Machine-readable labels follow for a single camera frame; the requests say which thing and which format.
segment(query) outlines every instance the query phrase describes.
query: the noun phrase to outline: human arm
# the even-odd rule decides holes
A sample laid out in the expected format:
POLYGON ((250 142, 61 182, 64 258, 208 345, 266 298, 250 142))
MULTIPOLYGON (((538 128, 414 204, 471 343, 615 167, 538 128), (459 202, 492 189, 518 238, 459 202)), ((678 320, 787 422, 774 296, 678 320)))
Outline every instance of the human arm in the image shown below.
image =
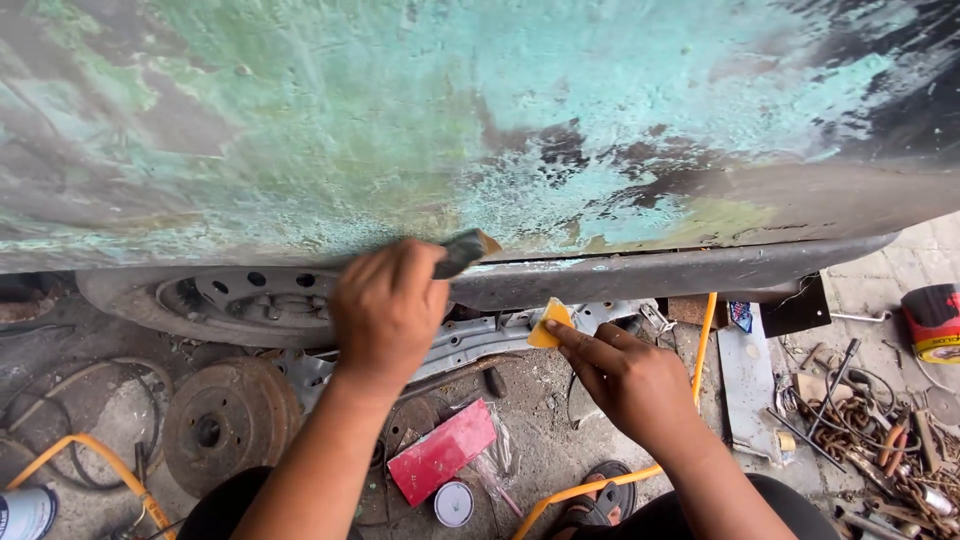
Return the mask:
POLYGON ((354 261, 331 302, 340 356, 330 383, 232 540, 347 537, 377 435, 444 317, 440 246, 404 240, 354 261))
POLYGON ((593 337, 545 325, 613 424, 660 464, 698 540, 795 540, 700 419, 680 358, 604 324, 593 337))

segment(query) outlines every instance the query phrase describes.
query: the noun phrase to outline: hand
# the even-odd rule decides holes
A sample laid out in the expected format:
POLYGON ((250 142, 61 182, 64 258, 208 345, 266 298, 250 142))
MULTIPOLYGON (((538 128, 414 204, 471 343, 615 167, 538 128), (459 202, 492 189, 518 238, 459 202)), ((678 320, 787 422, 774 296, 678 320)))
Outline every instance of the hand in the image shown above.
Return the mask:
POLYGON ((449 286, 432 280, 446 250, 406 239, 352 262, 333 293, 336 376, 399 392, 420 367, 444 318, 449 286))
POLYGON ((594 337, 555 321, 544 327, 560 340, 560 353, 613 425, 657 461, 706 428, 684 364, 672 351, 610 323, 600 325, 594 337))

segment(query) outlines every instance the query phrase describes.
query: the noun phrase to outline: red paint can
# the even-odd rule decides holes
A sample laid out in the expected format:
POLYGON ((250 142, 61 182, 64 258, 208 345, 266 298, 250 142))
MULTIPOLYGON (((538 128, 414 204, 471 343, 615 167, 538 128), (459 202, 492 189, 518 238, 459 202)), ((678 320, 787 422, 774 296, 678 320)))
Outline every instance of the red paint can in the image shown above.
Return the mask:
POLYGON ((900 303, 917 356, 927 362, 960 363, 960 284, 912 290, 900 303))

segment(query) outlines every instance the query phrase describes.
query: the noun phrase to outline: yellow hose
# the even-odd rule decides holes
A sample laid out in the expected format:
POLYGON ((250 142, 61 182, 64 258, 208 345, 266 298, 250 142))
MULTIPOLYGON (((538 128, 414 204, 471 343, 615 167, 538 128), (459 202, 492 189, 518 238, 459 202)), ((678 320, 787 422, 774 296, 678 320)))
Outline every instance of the yellow hose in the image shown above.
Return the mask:
MULTIPOLYGON (((110 464, 110 467, 113 467, 113 470, 120 475, 120 478, 130 487, 133 494, 143 503, 143 507, 147 509, 147 513, 150 514, 150 517, 154 518, 154 523, 158 529, 164 529, 170 526, 170 520, 167 519, 167 516, 164 515, 163 510, 160 509, 160 505, 156 503, 154 496, 147 491, 147 488, 144 487, 140 480, 127 469, 127 465, 124 464, 123 460, 113 452, 107 445, 98 441, 97 439, 91 437, 86 433, 77 433, 75 435, 67 435, 57 443, 48 448, 46 452, 40 454, 34 461, 27 465, 27 468, 23 470, 13 481, 7 484, 7 489, 16 489, 23 483, 26 479, 30 477, 33 473, 36 472, 44 463, 50 460, 57 452, 66 448, 66 445, 77 442, 83 443, 86 446, 90 447, 94 452, 99 454, 103 459, 110 464)), ((172 530, 168 530, 163 533, 163 537, 166 540, 176 540, 177 534, 172 530)))
MULTIPOLYGON (((709 340, 710 325, 713 322, 713 311, 716 309, 716 305, 717 293, 711 292, 707 299, 707 311, 704 313, 704 326, 700 330, 700 347, 697 349, 697 362, 693 367, 693 382, 690 384, 693 390, 693 403, 697 406, 698 410, 700 409, 700 385, 704 374, 704 357, 707 355, 707 341, 709 340)), ((543 510, 545 510, 549 504, 566 501, 567 499, 571 499, 591 491, 599 491, 603 489, 608 482, 613 482, 616 485, 623 485, 625 483, 648 479, 662 472, 663 469, 661 469, 659 465, 654 465, 652 467, 647 467, 646 469, 636 471, 635 473, 630 473, 629 475, 614 477, 612 479, 597 480, 596 482, 585 483, 565 489, 560 493, 554 493, 550 497, 541 499, 539 502, 534 504, 533 510, 530 510, 530 514, 528 514, 527 518, 523 520, 523 523, 520 525, 520 528, 516 530, 516 533, 511 540, 523 540, 523 536, 526 535, 527 531, 530 530, 530 527, 533 526, 534 522, 537 521, 537 518, 539 518, 539 516, 543 513, 543 510)))

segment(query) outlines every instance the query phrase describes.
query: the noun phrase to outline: white lid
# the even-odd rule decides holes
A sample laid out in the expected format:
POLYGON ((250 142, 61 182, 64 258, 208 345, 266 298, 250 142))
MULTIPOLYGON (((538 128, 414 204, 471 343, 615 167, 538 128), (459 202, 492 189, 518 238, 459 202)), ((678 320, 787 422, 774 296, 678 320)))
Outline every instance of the white lid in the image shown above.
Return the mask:
POLYGON ((470 488, 456 480, 445 483, 433 500, 437 519, 447 527, 459 527, 473 515, 473 494, 470 488))

